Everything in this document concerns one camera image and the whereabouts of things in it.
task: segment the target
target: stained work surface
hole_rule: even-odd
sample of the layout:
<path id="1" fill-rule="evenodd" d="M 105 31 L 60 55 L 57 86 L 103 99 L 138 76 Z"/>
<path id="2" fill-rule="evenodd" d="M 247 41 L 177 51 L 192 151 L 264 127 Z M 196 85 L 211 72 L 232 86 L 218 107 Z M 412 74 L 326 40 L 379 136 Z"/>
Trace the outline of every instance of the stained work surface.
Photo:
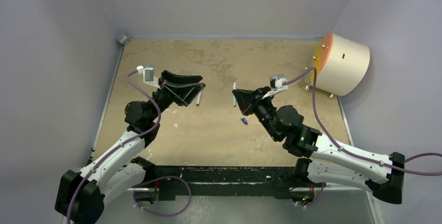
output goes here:
<path id="1" fill-rule="evenodd" d="M 269 85 L 269 76 L 285 74 L 294 78 L 304 71 L 317 41 L 262 40 L 149 40 L 135 39 L 123 52 L 109 99 L 95 158 L 113 145 L 125 131 L 124 109 L 130 101 L 146 98 L 127 81 L 126 75 L 138 65 L 155 64 L 155 75 L 164 69 L 182 75 L 201 75 L 206 84 L 201 105 L 173 104 L 163 114 L 155 141 L 139 155 L 158 165 L 208 166 L 294 166 L 297 158 L 269 137 L 255 116 L 248 125 L 233 107 L 232 85 L 255 90 Z M 147 92 L 154 88 L 132 79 Z M 304 116 L 304 124 L 320 128 L 312 109 L 312 92 L 304 83 L 273 99 L 275 107 L 293 105 Z M 318 91 L 317 110 L 321 121 L 338 140 L 348 143 L 345 123 L 336 99 Z"/>

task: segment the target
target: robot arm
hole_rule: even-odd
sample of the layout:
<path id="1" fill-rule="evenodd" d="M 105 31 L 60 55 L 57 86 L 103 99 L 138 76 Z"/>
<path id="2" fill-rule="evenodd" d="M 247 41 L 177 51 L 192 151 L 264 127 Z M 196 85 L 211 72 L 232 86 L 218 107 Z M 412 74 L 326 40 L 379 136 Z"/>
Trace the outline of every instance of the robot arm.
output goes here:
<path id="1" fill-rule="evenodd" d="M 203 79 L 201 76 L 179 76 L 164 70 L 161 77 L 157 78 L 153 76 L 153 66 L 139 66 L 137 70 L 143 74 L 144 83 L 157 88 L 152 97 L 161 112 L 172 103 L 187 107 L 205 87 L 204 83 L 199 83 Z M 60 180 L 55 209 L 67 216 L 74 191 L 85 176 L 92 172 L 72 206 L 72 221 L 95 223 L 107 203 L 145 179 L 146 167 L 135 163 L 125 164 L 155 139 L 159 124 L 153 131 L 141 134 L 155 126 L 158 112 L 152 102 L 137 101 L 126 105 L 125 114 L 125 122 L 129 126 L 117 142 L 94 162 L 78 172 L 67 171 Z"/>
<path id="2" fill-rule="evenodd" d="M 292 105 L 277 109 L 272 104 L 275 94 L 287 90 L 284 75 L 270 77 L 270 87 L 255 91 L 233 90 L 241 113 L 255 114 L 259 122 L 275 142 L 299 159 L 296 165 L 298 180 L 310 183 L 331 182 L 355 186 L 373 193 L 373 196 L 389 203 L 402 202 L 403 172 L 385 164 L 404 167 L 405 157 L 399 153 L 375 154 L 341 142 L 336 146 L 328 136 L 304 125 L 304 117 Z M 345 149 L 358 158 L 343 152 Z M 330 161 L 336 165 L 312 162 L 310 158 Z M 375 159 L 379 164 L 364 159 Z"/>

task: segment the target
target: white wall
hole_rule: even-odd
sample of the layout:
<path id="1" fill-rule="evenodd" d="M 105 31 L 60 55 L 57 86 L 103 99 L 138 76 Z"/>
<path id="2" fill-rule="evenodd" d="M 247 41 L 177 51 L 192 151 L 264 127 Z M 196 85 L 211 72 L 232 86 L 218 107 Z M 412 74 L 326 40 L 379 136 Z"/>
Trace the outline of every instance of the white wall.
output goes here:
<path id="1" fill-rule="evenodd" d="M 311 38 L 329 32 L 348 0 L 103 0 L 135 37 Z"/>
<path id="2" fill-rule="evenodd" d="M 366 44 L 369 70 L 343 97 L 356 146 L 407 157 L 442 152 L 442 0 L 350 0 L 333 32 Z M 440 158 L 409 169 L 437 171 Z M 440 223 L 442 177 L 406 175 L 403 204 L 383 204 L 388 224 Z"/>
<path id="3" fill-rule="evenodd" d="M 118 47 L 99 0 L 0 0 L 0 222 L 59 223 L 61 175 L 94 140 Z"/>

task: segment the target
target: cylindrical container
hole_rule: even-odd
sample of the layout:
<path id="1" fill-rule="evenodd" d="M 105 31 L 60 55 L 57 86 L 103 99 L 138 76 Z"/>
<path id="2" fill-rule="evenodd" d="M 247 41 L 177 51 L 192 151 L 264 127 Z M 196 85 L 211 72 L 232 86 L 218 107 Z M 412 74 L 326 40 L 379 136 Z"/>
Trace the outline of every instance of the cylindrical container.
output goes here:
<path id="1" fill-rule="evenodd" d="M 367 46 L 333 33 L 326 34 L 316 46 L 307 67 L 317 70 L 316 87 L 337 96 L 352 91 L 364 77 L 370 63 Z M 304 77 L 313 85 L 314 72 Z"/>
<path id="2" fill-rule="evenodd" d="M 129 41 L 130 41 L 130 36 L 126 35 L 124 32 L 122 31 L 118 31 L 115 34 L 115 39 L 121 44 L 121 45 L 126 45 Z"/>

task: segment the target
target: white marker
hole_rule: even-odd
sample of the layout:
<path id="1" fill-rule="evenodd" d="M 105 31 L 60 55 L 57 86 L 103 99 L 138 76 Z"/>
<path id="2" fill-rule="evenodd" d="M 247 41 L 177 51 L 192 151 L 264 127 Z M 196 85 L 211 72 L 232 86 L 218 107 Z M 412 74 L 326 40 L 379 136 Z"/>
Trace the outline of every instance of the white marker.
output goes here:
<path id="1" fill-rule="evenodd" d="M 234 107 L 236 107 L 236 98 L 234 96 Z"/>
<path id="2" fill-rule="evenodd" d="M 198 98 L 197 98 L 197 106 L 200 105 L 201 102 L 201 95 L 203 94 L 203 91 L 200 91 L 200 93 L 198 94 Z"/>

